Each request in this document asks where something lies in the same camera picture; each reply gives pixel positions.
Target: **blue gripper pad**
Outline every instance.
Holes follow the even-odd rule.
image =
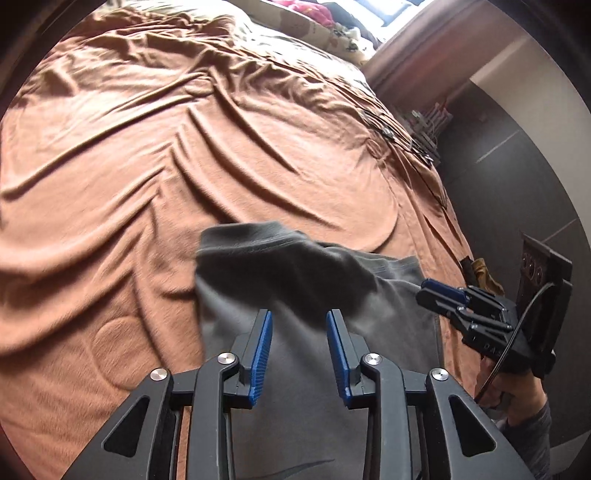
[[[339,335],[336,319],[332,312],[326,314],[326,337],[329,343],[330,358],[335,370],[336,386],[345,406],[351,404],[350,368]]]
[[[248,391],[248,400],[251,407],[255,406],[258,397],[260,397],[262,393],[262,385],[265,379],[265,372],[267,371],[267,361],[269,360],[272,337],[273,316],[271,312],[267,312],[256,346],[254,360],[252,361],[250,389]]]
[[[421,288],[425,288],[428,290],[432,290],[439,295],[443,295],[444,297],[453,300],[457,303],[461,303],[462,305],[468,304],[468,297],[466,293],[458,288],[450,287],[449,285],[445,285],[445,283],[441,283],[437,280],[433,280],[432,278],[427,278],[423,280],[421,283]]]

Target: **human hand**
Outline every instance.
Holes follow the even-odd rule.
[[[480,361],[480,372],[476,377],[476,392],[490,375],[495,362],[484,357]],[[542,381],[528,371],[525,375],[498,374],[492,381],[479,405],[483,408],[496,407],[501,403],[501,393],[513,395],[506,410],[507,422],[514,427],[536,415],[546,404],[547,397]]]

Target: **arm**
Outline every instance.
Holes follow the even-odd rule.
[[[476,389],[486,380],[494,362],[483,358]],[[513,395],[506,410],[507,418],[499,423],[499,429],[519,453],[536,480],[550,479],[550,407],[539,378],[528,372],[525,375],[499,374],[486,391],[480,406],[497,406],[501,393]]]

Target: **wrinkled fabric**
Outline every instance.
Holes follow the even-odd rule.
[[[474,275],[476,276],[476,280],[478,281],[478,286],[480,288],[494,293],[495,295],[505,295],[505,289],[503,288],[503,285],[492,278],[492,275],[488,271],[488,267],[484,262],[484,258],[477,258],[474,260],[474,262],[472,262],[472,269],[474,270]]]
[[[301,0],[271,0],[274,4],[282,5],[284,7],[293,10],[294,12],[301,13],[312,20],[317,21],[320,25],[326,28],[332,28],[335,25],[335,21],[332,18],[330,10],[324,5],[304,2]]]
[[[390,116],[381,103],[238,46],[233,22],[91,15],[2,119],[0,423],[37,480],[61,477],[154,367],[203,362],[207,227],[278,220],[463,284],[437,173],[359,116]],[[478,355],[440,327],[472,392]]]

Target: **floor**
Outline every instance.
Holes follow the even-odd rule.
[[[553,417],[551,444],[591,429],[591,249],[577,213],[544,156],[485,92],[468,83],[448,110],[439,138],[441,179],[475,258],[514,299],[521,232],[573,262],[573,295],[545,388]]]

